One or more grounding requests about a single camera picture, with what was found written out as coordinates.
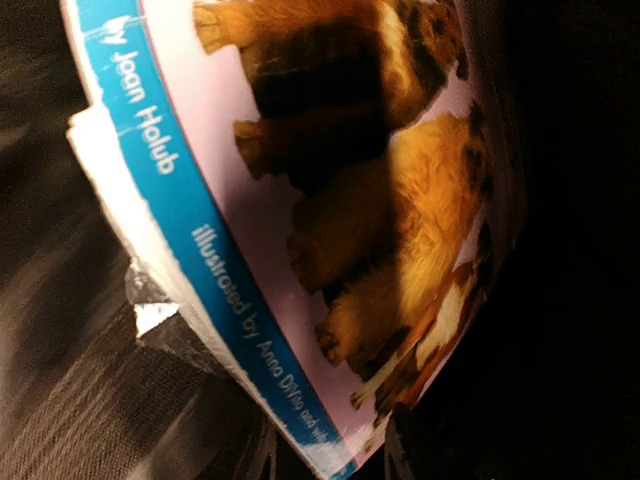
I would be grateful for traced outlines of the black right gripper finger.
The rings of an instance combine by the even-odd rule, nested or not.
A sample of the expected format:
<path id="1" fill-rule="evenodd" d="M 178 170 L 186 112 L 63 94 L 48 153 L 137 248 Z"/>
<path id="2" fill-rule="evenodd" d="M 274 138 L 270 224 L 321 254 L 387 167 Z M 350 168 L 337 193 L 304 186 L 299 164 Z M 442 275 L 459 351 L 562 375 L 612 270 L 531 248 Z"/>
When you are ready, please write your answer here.
<path id="1" fill-rule="evenodd" d="M 385 429 L 384 472 L 386 480 L 429 478 L 426 433 L 403 403 L 394 406 Z"/>

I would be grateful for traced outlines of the dog picture book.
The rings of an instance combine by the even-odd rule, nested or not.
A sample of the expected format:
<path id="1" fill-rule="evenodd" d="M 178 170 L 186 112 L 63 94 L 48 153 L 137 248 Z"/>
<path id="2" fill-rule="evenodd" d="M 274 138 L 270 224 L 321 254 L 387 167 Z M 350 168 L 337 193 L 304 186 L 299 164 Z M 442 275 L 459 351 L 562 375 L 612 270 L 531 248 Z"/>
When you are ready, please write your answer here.
<path id="1" fill-rule="evenodd" d="M 501 1 L 65 1 L 119 239 L 314 474 L 416 405 L 526 214 Z"/>

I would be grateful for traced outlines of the grey shrink-wrapped notebook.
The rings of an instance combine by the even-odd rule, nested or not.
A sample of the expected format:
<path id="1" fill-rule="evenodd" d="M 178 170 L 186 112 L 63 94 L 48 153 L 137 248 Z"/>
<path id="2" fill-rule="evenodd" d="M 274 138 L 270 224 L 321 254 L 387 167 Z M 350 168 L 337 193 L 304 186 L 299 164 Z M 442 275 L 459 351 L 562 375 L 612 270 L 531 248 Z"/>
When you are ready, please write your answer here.
<path id="1" fill-rule="evenodd" d="M 139 344 L 168 353 L 207 374 L 226 375 L 179 313 L 179 304 L 166 295 L 136 260 L 130 262 L 124 283 L 135 314 Z"/>

